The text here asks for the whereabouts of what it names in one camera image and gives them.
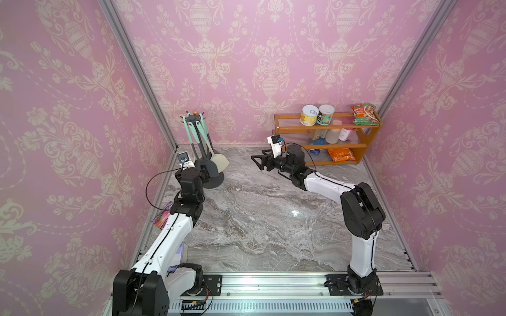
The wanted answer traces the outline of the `cream spatula wooden handle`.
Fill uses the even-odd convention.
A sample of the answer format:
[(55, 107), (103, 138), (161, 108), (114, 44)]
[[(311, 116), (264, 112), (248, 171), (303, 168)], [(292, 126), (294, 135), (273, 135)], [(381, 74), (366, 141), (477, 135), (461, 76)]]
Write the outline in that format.
[(196, 119), (196, 121), (195, 121), (195, 125), (196, 125), (197, 130), (199, 131), (202, 139), (204, 140), (204, 143), (206, 144), (207, 151), (208, 151), (208, 153), (210, 153), (211, 161), (213, 161), (215, 164), (217, 164), (220, 161), (220, 156), (218, 154), (215, 154), (213, 151), (213, 147), (211, 145), (211, 141), (210, 141), (208, 129), (206, 127), (204, 115), (202, 113), (197, 112), (197, 110), (195, 110), (193, 112), (193, 114), (199, 116), (199, 119)]

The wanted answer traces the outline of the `grey utensil rack stand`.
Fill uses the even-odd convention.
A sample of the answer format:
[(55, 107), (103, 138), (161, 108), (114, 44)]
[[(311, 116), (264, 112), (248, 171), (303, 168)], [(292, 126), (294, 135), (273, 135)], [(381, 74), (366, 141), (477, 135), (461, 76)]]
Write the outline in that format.
[[(190, 122), (195, 123), (196, 119), (199, 119), (199, 116), (194, 115), (193, 112), (192, 113), (187, 112), (187, 114), (183, 117), (186, 117), (188, 124)], [(210, 174), (210, 180), (209, 180), (209, 182), (204, 184), (204, 187), (210, 188), (210, 189), (219, 187), (224, 181), (224, 178), (225, 178), (224, 172), (218, 173), (216, 165), (211, 161), (210, 158), (203, 159), (200, 149), (199, 149), (194, 137), (193, 137), (193, 142), (194, 142), (194, 146), (195, 146), (196, 152), (199, 157), (198, 160), (194, 161), (194, 165), (197, 163), (200, 163), (202, 165), (206, 165), (208, 172)]]

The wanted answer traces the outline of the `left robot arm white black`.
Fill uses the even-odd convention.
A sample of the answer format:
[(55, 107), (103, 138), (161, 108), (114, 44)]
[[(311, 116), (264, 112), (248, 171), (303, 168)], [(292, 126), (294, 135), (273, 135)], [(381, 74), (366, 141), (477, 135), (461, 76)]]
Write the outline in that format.
[(170, 271), (178, 249), (202, 214), (209, 175), (203, 167), (188, 167), (175, 177), (181, 189), (163, 230), (131, 269), (121, 270), (114, 278), (113, 315), (167, 315), (183, 294), (211, 295), (201, 265), (180, 263)]

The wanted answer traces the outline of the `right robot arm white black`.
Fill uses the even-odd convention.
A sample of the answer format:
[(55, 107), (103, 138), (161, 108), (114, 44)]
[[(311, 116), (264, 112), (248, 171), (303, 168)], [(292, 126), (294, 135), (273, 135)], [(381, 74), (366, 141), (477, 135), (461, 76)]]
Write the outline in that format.
[(307, 192), (313, 192), (340, 203), (344, 223), (352, 235), (351, 260), (345, 280), (328, 279), (325, 285), (337, 288), (343, 284), (354, 295), (369, 298), (381, 296), (376, 260), (376, 246), (386, 213), (369, 184), (347, 184), (331, 179), (306, 165), (302, 146), (290, 144), (282, 150), (280, 143), (253, 155), (252, 161), (259, 170), (277, 170), (292, 184)]

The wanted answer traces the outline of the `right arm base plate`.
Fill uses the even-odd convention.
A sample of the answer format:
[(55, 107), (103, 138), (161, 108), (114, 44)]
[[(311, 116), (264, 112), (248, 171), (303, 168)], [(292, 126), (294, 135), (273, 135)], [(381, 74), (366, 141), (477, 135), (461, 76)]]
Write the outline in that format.
[(330, 296), (383, 296), (383, 288), (375, 273), (359, 277), (354, 275), (326, 275), (324, 286)]

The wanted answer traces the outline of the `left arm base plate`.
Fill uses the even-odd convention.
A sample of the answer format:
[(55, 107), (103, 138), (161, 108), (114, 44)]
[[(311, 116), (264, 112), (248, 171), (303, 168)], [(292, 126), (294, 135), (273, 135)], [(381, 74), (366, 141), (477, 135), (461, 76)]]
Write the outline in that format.
[(200, 288), (186, 291), (182, 296), (206, 297), (207, 293), (209, 293), (210, 296), (221, 296), (222, 285), (223, 275), (204, 275)]

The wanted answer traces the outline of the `grey spatula mint handle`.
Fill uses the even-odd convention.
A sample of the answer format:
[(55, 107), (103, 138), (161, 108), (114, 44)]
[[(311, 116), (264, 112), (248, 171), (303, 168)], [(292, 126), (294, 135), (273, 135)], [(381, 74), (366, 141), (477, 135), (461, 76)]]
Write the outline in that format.
[(206, 143), (204, 142), (204, 138), (202, 137), (202, 135), (199, 132), (199, 129), (197, 128), (197, 126), (195, 125), (194, 122), (190, 122), (188, 125), (191, 129), (194, 139), (197, 142), (197, 145), (200, 149), (203, 159), (209, 159), (210, 158), (209, 151), (208, 151)]
[(189, 125), (188, 125), (188, 122), (186, 120), (186, 117), (183, 117), (183, 125), (184, 125), (184, 129), (186, 130), (187, 137), (189, 139), (189, 142), (190, 142), (193, 154), (194, 154), (194, 158), (195, 158), (195, 160), (198, 160), (199, 157), (198, 157), (198, 154), (197, 154), (195, 146), (194, 146), (193, 137), (192, 137), (192, 134), (190, 132)]

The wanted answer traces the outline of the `cream spatula mint handle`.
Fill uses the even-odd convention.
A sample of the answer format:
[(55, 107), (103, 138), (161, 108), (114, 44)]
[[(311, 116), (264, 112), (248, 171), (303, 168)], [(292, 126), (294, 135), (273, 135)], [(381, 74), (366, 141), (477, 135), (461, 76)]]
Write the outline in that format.
[(214, 153), (218, 154), (220, 156), (220, 161), (217, 164), (215, 164), (213, 162), (216, 165), (216, 167), (217, 167), (218, 173), (224, 172), (225, 169), (228, 168), (228, 166), (229, 166), (229, 160), (228, 160), (228, 158), (226, 158), (225, 155), (219, 154), (219, 153), (217, 153), (215, 151), (214, 151)]

